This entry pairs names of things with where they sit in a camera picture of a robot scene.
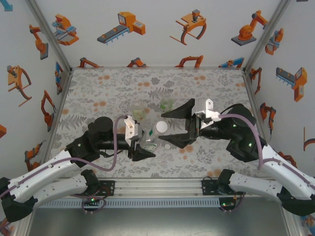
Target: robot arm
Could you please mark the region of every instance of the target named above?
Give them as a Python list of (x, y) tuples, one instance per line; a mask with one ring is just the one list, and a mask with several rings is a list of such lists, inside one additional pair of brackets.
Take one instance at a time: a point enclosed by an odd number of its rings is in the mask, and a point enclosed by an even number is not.
[[(242, 104), (235, 105), (228, 114), (242, 115), (253, 125), (256, 119)], [(210, 99), (191, 99), (183, 106), (161, 115), (167, 118), (185, 118), (186, 134), (160, 136), (179, 148), (192, 144), (197, 137), (230, 140), (227, 151), (238, 160), (257, 166), (258, 147), (250, 128), (238, 118), (222, 118), (213, 111)], [(266, 141), (260, 138), (262, 146), (262, 169), (276, 181), (261, 180), (243, 176), (231, 170), (224, 170), (218, 179), (222, 193), (247, 191), (268, 197), (297, 215), (315, 212), (315, 178), (306, 175), (279, 156)]]
[[(136, 142), (142, 136), (139, 123), (130, 116), (125, 117), (126, 134), (118, 136), (117, 146), (128, 150), (132, 161), (154, 157)], [(57, 156), (27, 174), (14, 178), (0, 179), (1, 204), (9, 222), (23, 219), (34, 207), (70, 194), (89, 196), (99, 189), (99, 181), (91, 170), (67, 180), (54, 182), (65, 173), (79, 170), (89, 162), (106, 153), (100, 149), (114, 149), (113, 122), (108, 117), (100, 117), (88, 125), (81, 137), (75, 139)]]

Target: table surface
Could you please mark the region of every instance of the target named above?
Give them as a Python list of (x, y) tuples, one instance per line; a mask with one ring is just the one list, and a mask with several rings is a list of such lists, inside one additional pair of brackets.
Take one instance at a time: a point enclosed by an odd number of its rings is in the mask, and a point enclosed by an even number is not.
[[(242, 103), (251, 109), (241, 70), (224, 69), (76, 69), (68, 90), (60, 123), (54, 138), (50, 158), (67, 144), (80, 137), (87, 125), (101, 116), (113, 121), (121, 115), (132, 115), (131, 104), (140, 99), (147, 106), (146, 118), (141, 121), (145, 131), (159, 120), (168, 123), (166, 134), (185, 133), (185, 120), (161, 118), (159, 103), (165, 94), (174, 100), (173, 108), (190, 98), (210, 98), (215, 111)], [(120, 121), (119, 133), (125, 124)], [(102, 172), (90, 166), (98, 177), (170, 178), (218, 177), (223, 169), (252, 176), (265, 176), (257, 168), (233, 158), (225, 140), (206, 140), (199, 137), (192, 145), (179, 149), (173, 145), (166, 150), (163, 141), (155, 158), (131, 162), (125, 153), (118, 155), (115, 169)], [(113, 158), (100, 157), (94, 163), (109, 168)]]

